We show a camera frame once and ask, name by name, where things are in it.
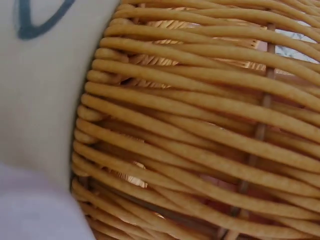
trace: blue marking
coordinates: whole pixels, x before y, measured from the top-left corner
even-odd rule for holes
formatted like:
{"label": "blue marking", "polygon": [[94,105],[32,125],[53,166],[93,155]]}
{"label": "blue marking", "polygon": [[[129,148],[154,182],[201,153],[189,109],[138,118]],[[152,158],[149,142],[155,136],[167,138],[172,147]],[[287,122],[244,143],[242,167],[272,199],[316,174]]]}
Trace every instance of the blue marking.
{"label": "blue marking", "polygon": [[63,18],[75,1],[65,0],[55,14],[45,23],[34,26],[31,21],[30,0],[18,0],[18,37],[22,40],[30,40],[47,33]]}

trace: white fabric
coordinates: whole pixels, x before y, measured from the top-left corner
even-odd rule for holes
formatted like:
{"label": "white fabric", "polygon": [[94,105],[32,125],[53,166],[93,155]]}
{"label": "white fabric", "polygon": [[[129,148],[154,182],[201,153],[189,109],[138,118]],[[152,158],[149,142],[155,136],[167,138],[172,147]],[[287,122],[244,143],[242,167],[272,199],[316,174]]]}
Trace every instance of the white fabric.
{"label": "white fabric", "polygon": [[[30,0],[34,25],[44,23],[63,2]],[[76,106],[118,3],[75,0],[51,30],[22,40],[17,37],[19,0],[0,1],[0,161],[43,172],[68,189]]]}

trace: wicker basket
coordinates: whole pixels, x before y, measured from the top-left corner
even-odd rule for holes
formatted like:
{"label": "wicker basket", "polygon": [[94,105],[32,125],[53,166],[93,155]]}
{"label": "wicker basket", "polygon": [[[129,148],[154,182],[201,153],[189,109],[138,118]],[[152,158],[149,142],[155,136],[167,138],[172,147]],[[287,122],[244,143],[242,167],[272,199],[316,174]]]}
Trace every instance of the wicker basket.
{"label": "wicker basket", "polygon": [[98,240],[320,237],[320,66],[275,46],[320,47],[276,29],[320,42],[320,2],[122,1],[74,130]]}

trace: vertical wicker spoke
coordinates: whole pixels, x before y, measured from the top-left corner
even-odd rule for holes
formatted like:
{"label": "vertical wicker spoke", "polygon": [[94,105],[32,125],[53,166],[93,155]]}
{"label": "vertical wicker spoke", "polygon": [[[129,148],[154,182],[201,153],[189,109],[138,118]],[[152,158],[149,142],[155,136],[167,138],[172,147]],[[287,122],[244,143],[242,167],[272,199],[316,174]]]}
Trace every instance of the vertical wicker spoke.
{"label": "vertical wicker spoke", "polygon": [[[274,24],[269,23],[267,25],[267,29],[270,31],[275,31],[276,28],[275,28]],[[275,50],[276,50],[276,46],[274,44],[268,42],[267,43],[267,52],[274,54]],[[267,66],[265,69],[265,76],[269,79],[275,79],[275,69]],[[262,96],[261,106],[263,106],[265,108],[270,108],[271,104],[272,104],[272,95],[264,92],[263,96]],[[254,138],[259,141],[264,141],[265,135],[266,135],[266,130],[267,130],[266,124],[260,123],[260,122],[257,123],[256,129],[254,132]],[[258,156],[254,155],[254,154],[250,154],[247,159],[247,164],[249,166],[254,167],[257,164],[258,160],[259,160]],[[238,185],[238,192],[241,194],[245,194],[248,191],[248,188],[249,188],[249,183],[247,181],[241,180]],[[241,209],[239,207],[232,207],[230,215],[233,217],[237,217],[241,214],[241,211],[243,211],[243,209]],[[239,233],[234,232],[234,231],[229,231],[227,229],[220,230],[219,234],[222,235],[222,237],[221,237],[222,240],[234,240],[234,239],[237,239],[237,237],[239,235]]]}

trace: tan wicker weave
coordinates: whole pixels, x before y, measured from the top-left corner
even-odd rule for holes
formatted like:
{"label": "tan wicker weave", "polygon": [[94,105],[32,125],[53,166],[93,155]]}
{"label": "tan wicker weave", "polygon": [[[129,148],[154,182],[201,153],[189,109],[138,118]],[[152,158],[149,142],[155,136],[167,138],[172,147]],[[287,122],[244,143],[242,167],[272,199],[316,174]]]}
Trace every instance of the tan wicker weave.
{"label": "tan wicker weave", "polygon": [[320,47],[275,29],[320,42],[320,1],[122,1],[74,131],[98,240],[319,239],[320,66],[275,46]]}

